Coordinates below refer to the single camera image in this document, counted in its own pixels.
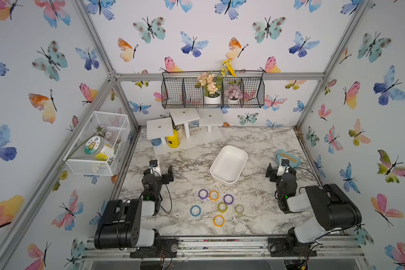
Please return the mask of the white pot peach flowers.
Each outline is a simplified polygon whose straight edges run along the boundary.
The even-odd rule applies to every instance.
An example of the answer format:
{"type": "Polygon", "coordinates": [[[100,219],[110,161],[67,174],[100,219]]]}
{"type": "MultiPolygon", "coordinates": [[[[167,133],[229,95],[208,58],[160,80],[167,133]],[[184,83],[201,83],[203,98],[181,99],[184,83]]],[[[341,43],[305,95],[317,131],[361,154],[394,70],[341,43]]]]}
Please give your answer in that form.
{"type": "Polygon", "coordinates": [[[213,73],[199,74],[195,87],[203,90],[203,102],[205,105],[221,104],[221,89],[217,77],[213,73]]]}

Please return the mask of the teal brush dish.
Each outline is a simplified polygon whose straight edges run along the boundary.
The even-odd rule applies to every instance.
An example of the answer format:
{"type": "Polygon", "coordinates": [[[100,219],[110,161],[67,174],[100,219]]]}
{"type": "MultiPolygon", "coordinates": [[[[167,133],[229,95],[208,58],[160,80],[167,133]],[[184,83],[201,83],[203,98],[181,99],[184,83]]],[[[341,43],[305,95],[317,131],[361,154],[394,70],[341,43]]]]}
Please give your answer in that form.
{"type": "Polygon", "coordinates": [[[301,159],[298,156],[280,149],[276,152],[276,162],[281,165],[283,160],[288,160],[289,166],[292,168],[298,168],[301,165],[301,159]]]}

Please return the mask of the white stool middle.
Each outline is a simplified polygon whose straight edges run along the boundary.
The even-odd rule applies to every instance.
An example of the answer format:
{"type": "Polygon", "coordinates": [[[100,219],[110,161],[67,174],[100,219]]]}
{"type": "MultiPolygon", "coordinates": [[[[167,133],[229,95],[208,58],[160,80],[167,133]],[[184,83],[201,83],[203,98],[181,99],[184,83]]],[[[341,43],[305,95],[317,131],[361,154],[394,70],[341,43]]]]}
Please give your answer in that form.
{"type": "Polygon", "coordinates": [[[186,138],[190,138],[189,123],[200,119],[196,109],[171,109],[170,114],[175,125],[184,125],[186,138]]]}

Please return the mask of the purple tape roll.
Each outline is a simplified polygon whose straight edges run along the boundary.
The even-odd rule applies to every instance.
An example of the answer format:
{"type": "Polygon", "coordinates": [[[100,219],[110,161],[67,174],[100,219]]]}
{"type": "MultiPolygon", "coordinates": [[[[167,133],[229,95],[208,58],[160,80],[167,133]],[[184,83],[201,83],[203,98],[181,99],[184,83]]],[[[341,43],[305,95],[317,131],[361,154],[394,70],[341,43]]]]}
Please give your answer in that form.
{"type": "Polygon", "coordinates": [[[207,198],[209,197],[209,192],[208,192],[206,189],[201,189],[201,190],[198,192],[198,197],[199,197],[201,200],[205,200],[205,199],[207,199],[207,198]]]}
{"type": "Polygon", "coordinates": [[[234,203],[234,197],[231,194],[225,194],[223,197],[223,202],[226,205],[232,205],[234,203]]]}

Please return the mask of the white stool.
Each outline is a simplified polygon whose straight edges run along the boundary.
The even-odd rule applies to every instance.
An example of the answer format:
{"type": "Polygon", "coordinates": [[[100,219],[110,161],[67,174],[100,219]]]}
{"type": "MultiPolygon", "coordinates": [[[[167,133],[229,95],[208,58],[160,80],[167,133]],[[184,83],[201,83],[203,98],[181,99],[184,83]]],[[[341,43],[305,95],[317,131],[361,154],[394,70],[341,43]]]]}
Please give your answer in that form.
{"type": "Polygon", "coordinates": [[[167,144],[166,138],[173,136],[173,124],[171,118],[161,118],[147,121],[147,139],[161,139],[163,145],[167,144]]]}
{"type": "Polygon", "coordinates": [[[200,119],[196,109],[171,109],[170,114],[175,125],[184,125],[186,138],[190,138],[189,123],[200,119]]]}
{"type": "Polygon", "coordinates": [[[223,114],[220,109],[199,109],[199,126],[207,127],[208,133],[212,133],[213,127],[223,126],[223,114]]]}

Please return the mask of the orange tape roll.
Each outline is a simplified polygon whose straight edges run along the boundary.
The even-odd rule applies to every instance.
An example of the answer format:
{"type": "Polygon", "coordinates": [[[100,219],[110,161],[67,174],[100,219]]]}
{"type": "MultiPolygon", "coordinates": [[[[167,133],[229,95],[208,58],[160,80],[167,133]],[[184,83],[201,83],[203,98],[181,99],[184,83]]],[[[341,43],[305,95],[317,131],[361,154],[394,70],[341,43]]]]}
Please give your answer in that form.
{"type": "Polygon", "coordinates": [[[213,218],[213,223],[216,227],[223,227],[225,225],[225,219],[222,215],[216,215],[213,218]]]}
{"type": "Polygon", "coordinates": [[[217,191],[211,191],[209,193],[209,199],[211,201],[217,201],[219,199],[219,193],[217,191]]]}

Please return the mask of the pale green tape roll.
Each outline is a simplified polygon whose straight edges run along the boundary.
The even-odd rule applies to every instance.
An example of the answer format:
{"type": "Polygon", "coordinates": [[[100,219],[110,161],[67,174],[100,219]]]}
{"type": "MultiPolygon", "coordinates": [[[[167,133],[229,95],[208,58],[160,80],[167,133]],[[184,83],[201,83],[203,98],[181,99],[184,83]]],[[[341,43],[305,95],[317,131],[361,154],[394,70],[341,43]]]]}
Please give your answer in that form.
{"type": "Polygon", "coordinates": [[[244,210],[245,210],[244,207],[242,205],[240,205],[240,204],[235,206],[235,213],[237,215],[243,215],[244,210]]]}

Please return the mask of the yellow artificial flower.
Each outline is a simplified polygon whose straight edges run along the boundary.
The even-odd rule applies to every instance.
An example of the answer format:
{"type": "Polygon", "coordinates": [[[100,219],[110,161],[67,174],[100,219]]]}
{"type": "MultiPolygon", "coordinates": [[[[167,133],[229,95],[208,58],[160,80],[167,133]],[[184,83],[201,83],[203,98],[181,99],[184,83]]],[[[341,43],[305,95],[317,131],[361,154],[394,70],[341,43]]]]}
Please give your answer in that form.
{"type": "Polygon", "coordinates": [[[236,77],[236,73],[232,66],[232,62],[229,59],[226,59],[225,61],[222,62],[219,72],[221,77],[226,77],[228,75],[236,77]]]}

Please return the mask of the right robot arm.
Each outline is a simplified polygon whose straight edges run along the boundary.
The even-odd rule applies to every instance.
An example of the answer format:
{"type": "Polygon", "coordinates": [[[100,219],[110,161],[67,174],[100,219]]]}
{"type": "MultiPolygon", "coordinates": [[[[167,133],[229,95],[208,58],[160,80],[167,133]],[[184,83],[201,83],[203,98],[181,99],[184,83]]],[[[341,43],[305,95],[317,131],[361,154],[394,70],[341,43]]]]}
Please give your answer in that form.
{"type": "Polygon", "coordinates": [[[275,197],[280,210],[285,214],[313,211],[313,217],[304,224],[289,230],[290,246],[310,244],[331,232],[347,230],[362,221],[360,210],[336,185],[306,186],[298,189],[297,171],[287,163],[274,169],[269,165],[265,176],[276,184],[275,197]]]}

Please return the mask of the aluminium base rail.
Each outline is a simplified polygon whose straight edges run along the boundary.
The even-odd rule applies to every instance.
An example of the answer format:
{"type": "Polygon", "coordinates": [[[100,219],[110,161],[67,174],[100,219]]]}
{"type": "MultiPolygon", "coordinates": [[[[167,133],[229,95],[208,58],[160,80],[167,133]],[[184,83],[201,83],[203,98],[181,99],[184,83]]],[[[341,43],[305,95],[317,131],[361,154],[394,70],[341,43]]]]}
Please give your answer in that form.
{"type": "Polygon", "coordinates": [[[260,260],[260,259],[365,259],[354,236],[325,236],[315,243],[310,253],[287,252],[270,248],[280,246],[284,235],[273,236],[181,236],[161,237],[166,257],[173,255],[175,261],[203,260],[260,260]]]}

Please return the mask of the white stool right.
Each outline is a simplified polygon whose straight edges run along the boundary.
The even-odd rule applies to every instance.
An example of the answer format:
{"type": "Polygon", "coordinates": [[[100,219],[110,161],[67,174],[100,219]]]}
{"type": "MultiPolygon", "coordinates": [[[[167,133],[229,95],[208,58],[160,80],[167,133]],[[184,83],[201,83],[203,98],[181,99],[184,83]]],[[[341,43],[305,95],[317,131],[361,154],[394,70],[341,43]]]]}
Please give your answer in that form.
{"type": "Polygon", "coordinates": [[[223,126],[223,114],[220,109],[199,109],[199,126],[207,127],[208,133],[212,133],[213,127],[223,126]]]}

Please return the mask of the yellow bottle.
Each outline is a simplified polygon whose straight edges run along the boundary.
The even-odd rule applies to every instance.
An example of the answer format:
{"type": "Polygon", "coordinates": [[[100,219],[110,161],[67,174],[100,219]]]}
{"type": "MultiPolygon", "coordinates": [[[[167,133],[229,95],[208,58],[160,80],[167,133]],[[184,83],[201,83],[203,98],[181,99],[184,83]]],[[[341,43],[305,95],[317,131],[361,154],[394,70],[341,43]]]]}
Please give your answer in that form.
{"type": "Polygon", "coordinates": [[[171,136],[168,136],[165,138],[166,139],[166,143],[170,148],[177,148],[180,145],[180,138],[178,135],[178,132],[173,129],[173,134],[171,136]]]}

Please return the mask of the white stool left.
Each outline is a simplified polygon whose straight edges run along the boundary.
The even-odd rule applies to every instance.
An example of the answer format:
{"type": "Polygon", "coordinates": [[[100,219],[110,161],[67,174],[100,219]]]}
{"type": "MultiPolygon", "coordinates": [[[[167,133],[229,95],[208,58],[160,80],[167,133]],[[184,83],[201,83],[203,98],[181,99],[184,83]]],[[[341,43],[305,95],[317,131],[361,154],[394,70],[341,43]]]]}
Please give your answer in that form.
{"type": "Polygon", "coordinates": [[[167,144],[166,138],[173,136],[173,124],[171,118],[161,118],[147,121],[147,139],[161,139],[163,145],[167,144]]]}

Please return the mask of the clear acrylic wall box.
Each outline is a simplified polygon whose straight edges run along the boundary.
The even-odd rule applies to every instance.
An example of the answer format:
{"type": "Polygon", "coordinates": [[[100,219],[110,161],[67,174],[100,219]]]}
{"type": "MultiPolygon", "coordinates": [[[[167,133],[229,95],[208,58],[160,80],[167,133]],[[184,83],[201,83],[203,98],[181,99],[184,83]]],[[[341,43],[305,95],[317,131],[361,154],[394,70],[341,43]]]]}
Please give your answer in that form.
{"type": "Polygon", "coordinates": [[[125,114],[94,111],[63,162],[75,174],[115,175],[130,127],[125,114]]]}

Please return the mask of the white storage box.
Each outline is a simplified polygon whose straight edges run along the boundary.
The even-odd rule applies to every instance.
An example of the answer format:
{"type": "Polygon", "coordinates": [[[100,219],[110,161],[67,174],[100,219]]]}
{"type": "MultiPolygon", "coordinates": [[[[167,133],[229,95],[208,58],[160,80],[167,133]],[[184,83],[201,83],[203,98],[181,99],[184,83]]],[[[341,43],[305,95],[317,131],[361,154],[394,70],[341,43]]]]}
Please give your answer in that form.
{"type": "Polygon", "coordinates": [[[224,146],[210,167],[210,175],[215,181],[233,186],[246,165],[248,154],[235,146],[224,146]]]}

